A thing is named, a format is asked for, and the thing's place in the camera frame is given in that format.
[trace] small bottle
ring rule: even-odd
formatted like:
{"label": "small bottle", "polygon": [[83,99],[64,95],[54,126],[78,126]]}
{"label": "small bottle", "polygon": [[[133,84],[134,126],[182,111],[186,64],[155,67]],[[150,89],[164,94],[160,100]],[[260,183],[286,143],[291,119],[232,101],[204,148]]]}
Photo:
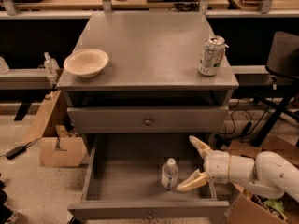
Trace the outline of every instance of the small bottle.
{"label": "small bottle", "polygon": [[45,68],[47,72],[47,78],[51,85],[55,85],[57,82],[57,69],[59,69],[59,65],[57,64],[57,61],[54,58],[51,58],[47,52],[44,53],[45,55]]}
{"label": "small bottle", "polygon": [[6,63],[6,60],[4,60],[4,58],[0,56],[0,74],[6,73],[8,71],[9,71],[9,66]]}
{"label": "small bottle", "polygon": [[162,166],[161,183],[166,190],[171,190],[178,181],[178,166],[172,158]]}

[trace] bottle cap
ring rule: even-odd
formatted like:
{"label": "bottle cap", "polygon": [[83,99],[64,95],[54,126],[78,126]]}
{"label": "bottle cap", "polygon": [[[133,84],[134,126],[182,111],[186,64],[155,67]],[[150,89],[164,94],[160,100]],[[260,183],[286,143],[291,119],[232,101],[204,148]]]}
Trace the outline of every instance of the bottle cap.
{"label": "bottle cap", "polygon": [[175,159],[172,159],[172,158],[168,159],[168,161],[167,161],[167,165],[168,165],[168,166],[174,166],[174,165],[176,165],[176,161],[175,161]]}
{"label": "bottle cap", "polygon": [[48,53],[48,52],[45,52],[44,55],[45,55],[46,60],[49,60],[49,59],[50,59],[50,56],[49,56],[49,53]]}

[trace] open drawer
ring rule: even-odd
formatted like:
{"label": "open drawer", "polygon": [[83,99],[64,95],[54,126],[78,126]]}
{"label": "open drawer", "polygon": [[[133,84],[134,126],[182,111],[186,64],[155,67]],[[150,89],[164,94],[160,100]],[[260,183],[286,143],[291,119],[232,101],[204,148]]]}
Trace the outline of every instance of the open drawer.
{"label": "open drawer", "polygon": [[219,217],[228,208],[213,183],[200,189],[167,191],[162,165],[176,159],[178,183],[202,168],[185,133],[98,134],[93,144],[81,203],[68,210],[76,219]]}

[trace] drawer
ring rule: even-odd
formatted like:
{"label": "drawer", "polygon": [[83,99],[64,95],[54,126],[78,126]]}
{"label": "drawer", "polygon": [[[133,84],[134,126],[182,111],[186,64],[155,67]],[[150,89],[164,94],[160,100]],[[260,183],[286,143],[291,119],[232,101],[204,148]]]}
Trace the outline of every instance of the drawer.
{"label": "drawer", "polygon": [[68,210],[79,220],[221,216],[229,203],[218,201],[213,183],[188,192],[164,189],[161,169],[170,157],[178,163],[178,183],[202,169],[186,133],[98,134],[82,201]]}
{"label": "drawer", "polygon": [[218,132],[227,106],[68,108],[79,133]]}

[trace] drawer knob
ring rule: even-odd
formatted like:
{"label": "drawer knob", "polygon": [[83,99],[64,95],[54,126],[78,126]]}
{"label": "drawer knob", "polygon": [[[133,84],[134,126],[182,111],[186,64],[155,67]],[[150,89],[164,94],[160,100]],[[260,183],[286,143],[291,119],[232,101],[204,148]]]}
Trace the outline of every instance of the drawer knob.
{"label": "drawer knob", "polygon": [[146,119],[144,120],[144,123],[145,123],[145,125],[150,126],[151,124],[153,124],[153,120],[150,119],[150,118],[146,118]]}

